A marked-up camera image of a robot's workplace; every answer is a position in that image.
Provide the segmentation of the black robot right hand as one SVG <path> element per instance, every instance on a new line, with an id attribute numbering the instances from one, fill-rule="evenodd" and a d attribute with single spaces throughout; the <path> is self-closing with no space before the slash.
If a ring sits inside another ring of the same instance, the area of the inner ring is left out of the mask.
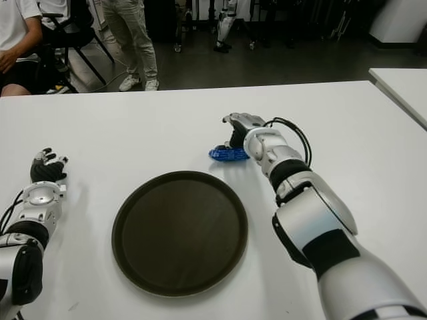
<path id="1" fill-rule="evenodd" d="M 223 123 L 229 123 L 233 127 L 232 136 L 228 142 L 231 148 L 242 148 L 246 135 L 255 128 L 263 127 L 265 121 L 249 113 L 230 113 L 222 119 Z"/>

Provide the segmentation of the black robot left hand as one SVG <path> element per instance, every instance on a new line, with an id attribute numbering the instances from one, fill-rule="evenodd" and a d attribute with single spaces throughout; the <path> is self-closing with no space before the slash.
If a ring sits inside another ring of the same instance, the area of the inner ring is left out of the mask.
<path id="1" fill-rule="evenodd" d="M 65 165 L 69 159 L 66 156 L 58 157 L 52 148 L 44 148 L 34 157 L 30 178 L 32 183 L 48 181 L 56 183 L 67 177 L 64 172 Z"/>

